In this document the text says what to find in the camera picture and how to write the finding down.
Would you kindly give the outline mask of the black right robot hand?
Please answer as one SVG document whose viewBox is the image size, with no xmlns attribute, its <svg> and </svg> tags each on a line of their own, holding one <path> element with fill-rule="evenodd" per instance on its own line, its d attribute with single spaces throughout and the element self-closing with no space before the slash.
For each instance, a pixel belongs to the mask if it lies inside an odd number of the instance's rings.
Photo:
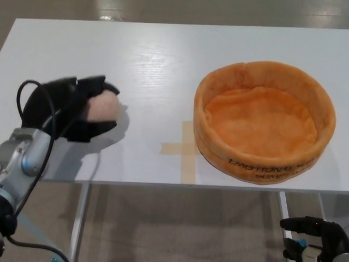
<svg viewBox="0 0 349 262">
<path fill-rule="evenodd" d="M 320 237 L 322 241 L 321 246 L 315 246 L 285 237 L 284 258 L 293 261 L 348 261 L 348 236 L 338 223 L 305 216 L 284 218 L 280 226 L 287 231 Z"/>
</svg>

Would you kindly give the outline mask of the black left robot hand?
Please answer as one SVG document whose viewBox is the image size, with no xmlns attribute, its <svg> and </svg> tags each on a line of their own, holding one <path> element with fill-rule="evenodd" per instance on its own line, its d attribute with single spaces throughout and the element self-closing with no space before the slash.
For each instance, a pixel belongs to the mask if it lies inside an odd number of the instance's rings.
<svg viewBox="0 0 349 262">
<path fill-rule="evenodd" d="M 54 139 L 90 142 L 116 127 L 119 90 L 105 76 L 63 78 L 37 87 L 22 110 L 21 126 Z"/>
</svg>

